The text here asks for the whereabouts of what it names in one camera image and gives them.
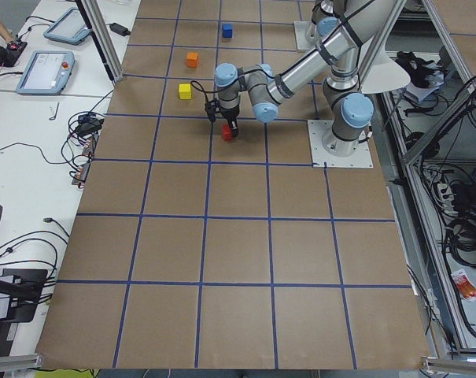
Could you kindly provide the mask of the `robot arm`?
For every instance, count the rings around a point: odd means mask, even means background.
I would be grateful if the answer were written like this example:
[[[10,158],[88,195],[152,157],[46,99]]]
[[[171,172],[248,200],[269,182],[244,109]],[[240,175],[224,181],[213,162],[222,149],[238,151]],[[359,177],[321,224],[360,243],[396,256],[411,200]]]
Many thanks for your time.
[[[336,26],[334,2],[331,0],[316,0],[312,8],[312,18],[305,37],[310,46],[314,46],[322,37],[328,35]]]
[[[248,94],[255,118],[268,124],[277,118],[281,104],[328,70],[323,93],[334,121],[323,136],[323,149],[337,157],[350,156],[363,142],[360,134],[374,112],[373,102],[358,86],[367,78],[403,8],[402,1],[334,1],[331,17],[312,19],[319,36],[313,47],[285,71],[274,74],[266,64],[218,65],[216,98],[205,102],[208,119],[215,121],[216,114],[221,114],[227,121],[226,138],[232,139],[238,135],[241,94]]]

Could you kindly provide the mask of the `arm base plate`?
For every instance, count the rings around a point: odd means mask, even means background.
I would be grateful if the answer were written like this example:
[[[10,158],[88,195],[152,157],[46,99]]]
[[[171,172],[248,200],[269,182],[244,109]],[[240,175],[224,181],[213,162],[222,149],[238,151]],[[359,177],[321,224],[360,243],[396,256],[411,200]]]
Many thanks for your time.
[[[350,142],[338,139],[332,120],[308,120],[308,136],[314,168],[372,169],[374,167],[364,130]]]
[[[303,52],[314,47],[320,36],[316,25],[311,21],[295,21],[293,23],[297,51]]]

